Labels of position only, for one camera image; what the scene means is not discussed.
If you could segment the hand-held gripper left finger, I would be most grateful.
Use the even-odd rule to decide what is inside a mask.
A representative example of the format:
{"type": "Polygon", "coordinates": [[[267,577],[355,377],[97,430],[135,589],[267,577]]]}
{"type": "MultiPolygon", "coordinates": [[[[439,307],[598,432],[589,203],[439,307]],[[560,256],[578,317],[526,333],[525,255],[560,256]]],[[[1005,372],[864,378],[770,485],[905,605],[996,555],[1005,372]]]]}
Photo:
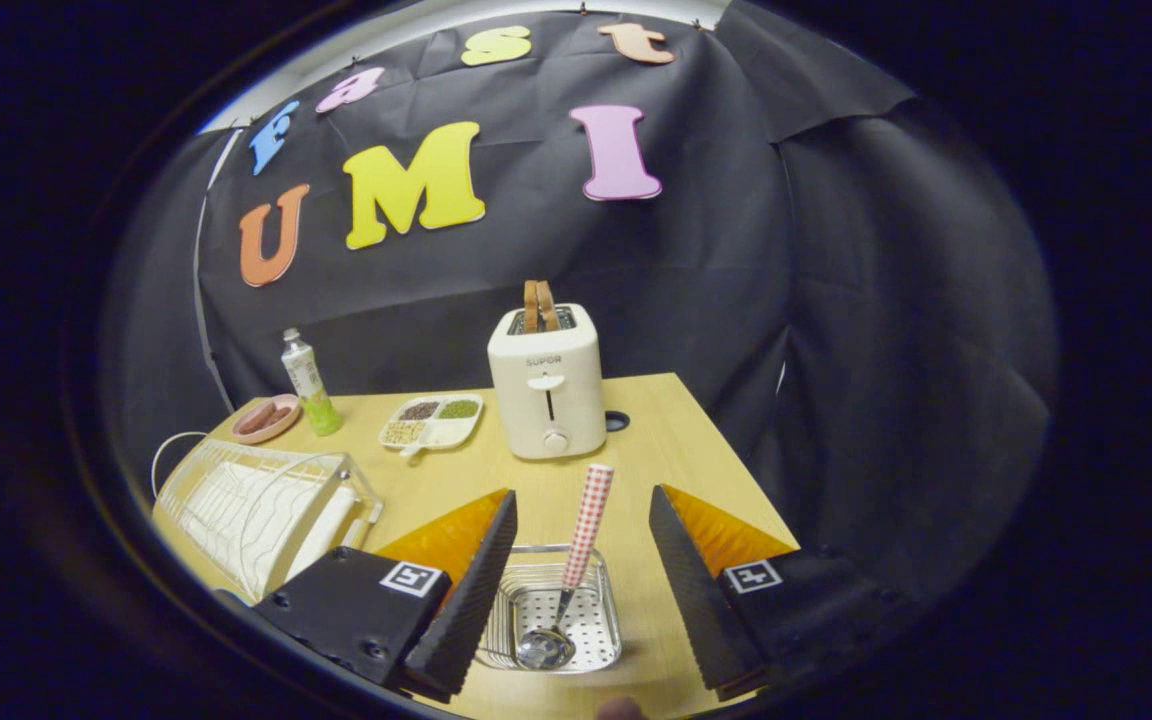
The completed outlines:
{"type": "Polygon", "coordinates": [[[517,528],[515,492],[498,488],[379,551],[326,551],[253,611],[361,679],[449,702],[465,684],[517,528]]]}

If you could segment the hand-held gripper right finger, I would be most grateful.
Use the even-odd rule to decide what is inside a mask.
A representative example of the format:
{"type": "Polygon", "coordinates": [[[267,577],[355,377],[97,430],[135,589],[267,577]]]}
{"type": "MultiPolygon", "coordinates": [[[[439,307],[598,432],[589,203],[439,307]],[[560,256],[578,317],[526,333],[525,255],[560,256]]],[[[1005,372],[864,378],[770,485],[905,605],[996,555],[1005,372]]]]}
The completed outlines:
{"type": "Polygon", "coordinates": [[[649,526],[703,684],[721,700],[797,685],[876,646],[887,589],[829,550],[795,550],[659,484],[649,526]]]}

